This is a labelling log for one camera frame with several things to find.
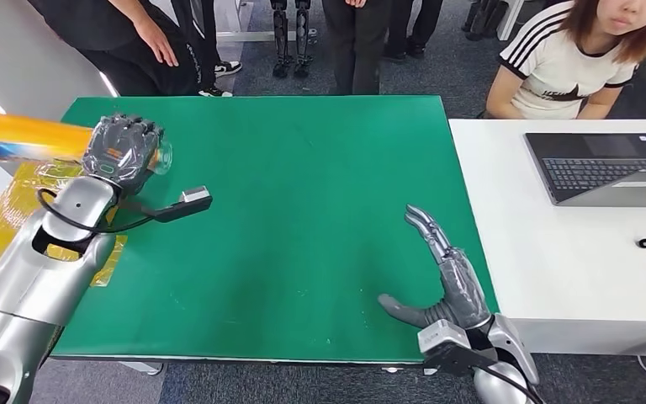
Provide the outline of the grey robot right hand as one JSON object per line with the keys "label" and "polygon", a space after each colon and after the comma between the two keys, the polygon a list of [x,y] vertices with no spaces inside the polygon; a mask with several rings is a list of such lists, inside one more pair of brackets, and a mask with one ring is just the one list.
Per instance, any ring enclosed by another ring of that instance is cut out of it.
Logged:
{"label": "grey robot right hand", "polygon": [[414,226],[426,242],[438,267],[442,298],[427,308],[399,303],[387,294],[378,296],[378,303],[394,319],[417,328],[425,328],[438,320],[446,320],[462,329],[483,326],[491,318],[473,265],[464,251],[455,247],[442,227],[423,209],[408,204],[405,221]]}

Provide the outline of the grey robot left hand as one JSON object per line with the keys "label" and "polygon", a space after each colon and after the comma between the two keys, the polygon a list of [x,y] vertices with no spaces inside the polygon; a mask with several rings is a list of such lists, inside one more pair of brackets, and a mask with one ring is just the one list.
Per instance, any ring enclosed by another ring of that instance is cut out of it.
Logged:
{"label": "grey robot left hand", "polygon": [[82,157],[85,174],[101,178],[125,196],[138,194],[160,164],[164,130],[136,115],[101,117]]}

